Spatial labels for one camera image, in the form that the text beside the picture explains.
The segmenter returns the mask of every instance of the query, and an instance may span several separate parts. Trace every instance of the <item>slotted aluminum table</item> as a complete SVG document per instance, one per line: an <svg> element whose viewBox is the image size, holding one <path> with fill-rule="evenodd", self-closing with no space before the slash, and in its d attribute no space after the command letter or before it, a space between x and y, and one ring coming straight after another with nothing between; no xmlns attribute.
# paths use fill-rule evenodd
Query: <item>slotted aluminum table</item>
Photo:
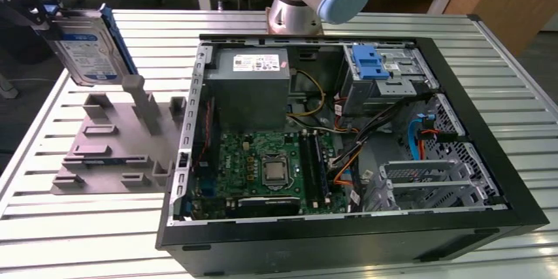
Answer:
<svg viewBox="0 0 558 279"><path fill-rule="evenodd" d="M116 10L145 90L158 101L188 94L200 33L265 32L262 12ZM549 224L443 263L240 276L240 278L551 278L558 276L558 111L481 23L465 16L360 14L326 35L433 38ZM91 91L132 101L118 86L82 88L59 76L0 178L0 271L7 278L186 278L154 247L161 193L49 194Z"/></svg>

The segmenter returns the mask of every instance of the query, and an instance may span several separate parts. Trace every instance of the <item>green motherboard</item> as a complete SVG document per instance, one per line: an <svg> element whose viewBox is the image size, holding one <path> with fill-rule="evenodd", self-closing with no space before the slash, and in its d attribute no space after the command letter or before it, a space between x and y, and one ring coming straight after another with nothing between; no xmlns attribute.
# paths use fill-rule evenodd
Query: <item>green motherboard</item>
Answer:
<svg viewBox="0 0 558 279"><path fill-rule="evenodd" d="M326 205L316 208L305 201L305 174L300 165L298 136L301 136L298 133L221 134L214 195L217 199L297 197L298 214L345 211L345 196L338 187L330 191ZM316 139L318 153L322 160L328 160L333 156L332 138L324 133L317 135ZM282 165L286 169L278 169L277 165Z"/></svg>

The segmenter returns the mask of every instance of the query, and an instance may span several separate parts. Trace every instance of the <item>blue latch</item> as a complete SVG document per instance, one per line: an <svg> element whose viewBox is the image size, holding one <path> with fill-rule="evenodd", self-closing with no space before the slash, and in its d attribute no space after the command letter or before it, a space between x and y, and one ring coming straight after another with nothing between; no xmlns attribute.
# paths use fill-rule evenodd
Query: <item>blue latch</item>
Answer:
<svg viewBox="0 0 558 279"><path fill-rule="evenodd" d="M352 57L361 80L386 80L389 78L389 73L382 70L381 56L373 46L352 46Z"/></svg>

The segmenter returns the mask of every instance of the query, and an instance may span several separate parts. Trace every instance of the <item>expansion slot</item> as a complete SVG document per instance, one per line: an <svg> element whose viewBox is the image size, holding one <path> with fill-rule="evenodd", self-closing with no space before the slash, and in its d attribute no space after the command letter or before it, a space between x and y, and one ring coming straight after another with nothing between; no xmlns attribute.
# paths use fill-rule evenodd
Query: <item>expansion slot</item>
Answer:
<svg viewBox="0 0 558 279"><path fill-rule="evenodd" d="M321 149L320 141L317 140L317 136L314 133L310 135L310 140L313 143L313 150L312 150L312 162L314 165L314 170L317 171L317 185L321 188L321 195L325 204L329 203L329 188L328 188L328 180L326 180L326 172L325 172L325 151Z"/></svg>
<svg viewBox="0 0 558 279"><path fill-rule="evenodd" d="M328 196L325 168L321 159L317 138L313 134L298 134L300 166L302 169L305 202L317 208Z"/></svg>

